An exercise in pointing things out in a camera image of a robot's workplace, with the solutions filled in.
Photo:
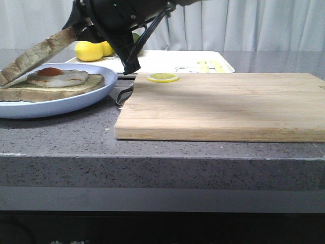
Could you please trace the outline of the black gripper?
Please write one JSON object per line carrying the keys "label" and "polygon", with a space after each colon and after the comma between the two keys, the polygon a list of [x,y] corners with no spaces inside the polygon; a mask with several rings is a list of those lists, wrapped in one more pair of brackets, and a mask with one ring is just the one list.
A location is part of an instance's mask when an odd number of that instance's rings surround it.
{"label": "black gripper", "polygon": [[[86,1],[74,0],[62,30],[73,27],[78,41],[108,41],[124,66],[124,75],[141,68],[138,52],[161,20],[176,9],[174,1]],[[88,26],[87,18],[93,25]],[[132,32],[141,37],[134,46]]]}

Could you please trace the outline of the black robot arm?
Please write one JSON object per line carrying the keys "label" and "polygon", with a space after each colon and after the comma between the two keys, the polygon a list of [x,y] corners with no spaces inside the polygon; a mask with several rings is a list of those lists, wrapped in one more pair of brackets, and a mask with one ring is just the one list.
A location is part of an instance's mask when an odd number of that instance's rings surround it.
{"label": "black robot arm", "polygon": [[78,41],[107,41],[128,75],[140,69],[138,54],[161,20],[178,5],[191,4],[193,1],[74,1],[64,28],[72,27]]}

